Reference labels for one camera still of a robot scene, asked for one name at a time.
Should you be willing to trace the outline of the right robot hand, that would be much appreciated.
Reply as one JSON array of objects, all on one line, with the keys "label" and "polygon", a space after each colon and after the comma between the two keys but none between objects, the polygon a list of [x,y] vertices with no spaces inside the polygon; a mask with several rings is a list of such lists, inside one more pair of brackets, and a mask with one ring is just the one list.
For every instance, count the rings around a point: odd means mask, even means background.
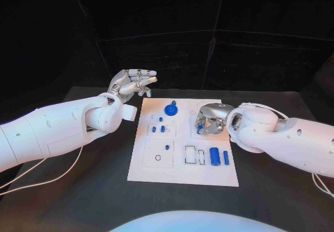
[{"label": "right robot hand", "polygon": [[220,134],[233,109],[233,106],[222,103],[210,103],[201,106],[194,123],[197,134]]}]

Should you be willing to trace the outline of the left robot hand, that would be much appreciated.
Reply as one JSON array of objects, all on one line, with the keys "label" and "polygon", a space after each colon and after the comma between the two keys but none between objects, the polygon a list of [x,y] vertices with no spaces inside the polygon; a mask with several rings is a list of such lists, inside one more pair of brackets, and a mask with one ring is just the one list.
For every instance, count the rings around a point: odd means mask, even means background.
[{"label": "left robot hand", "polygon": [[108,93],[114,94],[122,103],[128,102],[134,93],[151,97],[148,84],[157,82],[157,72],[142,69],[122,69],[111,79]]}]

